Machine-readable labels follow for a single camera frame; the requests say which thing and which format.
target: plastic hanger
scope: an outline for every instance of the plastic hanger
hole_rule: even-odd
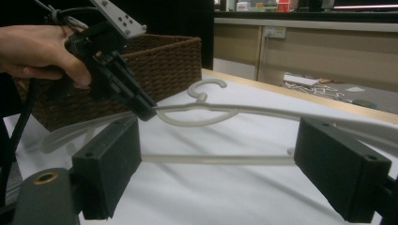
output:
[[[169,106],[160,106],[156,107],[155,110],[158,114],[158,117],[164,122],[181,127],[198,127],[198,126],[207,126],[215,123],[220,123],[226,119],[232,118],[239,113],[252,113],[252,114],[260,114],[266,116],[273,116],[278,118],[290,119],[290,120],[299,120],[300,117],[308,117],[323,121],[328,124],[332,124],[335,127],[344,130],[345,132],[353,135],[355,138],[360,141],[371,141],[372,143],[379,144],[382,147],[388,147],[389,149],[398,150],[398,143],[396,141],[396,137],[398,137],[398,129],[395,127],[389,127],[386,125],[380,125],[372,122],[363,122],[363,121],[352,121],[343,118],[337,117],[329,117],[325,115],[305,113],[305,112],[292,112],[285,111],[279,109],[271,109],[271,108],[262,108],[262,107],[254,107],[254,106],[242,106],[242,105],[225,105],[225,104],[209,104],[206,103],[207,93],[198,93],[196,92],[196,88],[208,84],[208,83],[216,83],[220,87],[224,88],[227,86],[226,82],[218,79],[208,79],[200,82],[194,83],[188,89],[188,95],[193,98],[196,98],[196,101],[193,103],[182,104],[182,105],[169,105]],[[179,121],[174,118],[171,118],[167,115],[167,113],[175,113],[175,112],[186,112],[190,110],[209,110],[214,112],[225,112],[225,114],[216,116],[215,118],[203,120],[203,121]],[[111,116],[106,116],[102,118],[98,118],[95,120],[82,122],[80,124],[75,124],[67,127],[62,127],[43,139],[41,142],[41,150],[44,153],[51,153],[55,149],[60,146],[70,143],[75,138],[80,137],[85,134],[84,142],[87,143],[93,137],[93,130],[105,124],[109,124],[112,121],[122,118],[124,116],[130,115],[131,112],[124,112],[120,114],[115,114]],[[68,147],[70,152],[75,152],[76,149],[73,150],[74,146]],[[228,156],[170,156],[170,155],[143,155],[143,159],[146,158],[146,161],[153,162],[170,162],[170,163],[221,163],[221,164],[237,164],[236,157],[228,157]],[[241,161],[245,161],[245,164],[258,164],[255,162],[255,159],[258,156],[254,157],[242,157]],[[272,157],[261,157],[263,163],[269,164],[269,159]],[[287,165],[292,164],[293,159],[291,156],[285,156],[280,160],[280,164]]]

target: wicker basket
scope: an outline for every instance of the wicker basket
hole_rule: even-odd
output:
[[[121,54],[134,72],[135,80],[155,101],[160,101],[201,80],[200,45],[199,37],[143,35],[134,38]],[[29,81],[15,79],[14,82],[25,99]],[[53,102],[44,94],[51,84],[52,81],[40,81],[32,112],[50,131],[129,110],[117,101],[93,101],[88,90],[76,89],[61,102]]]

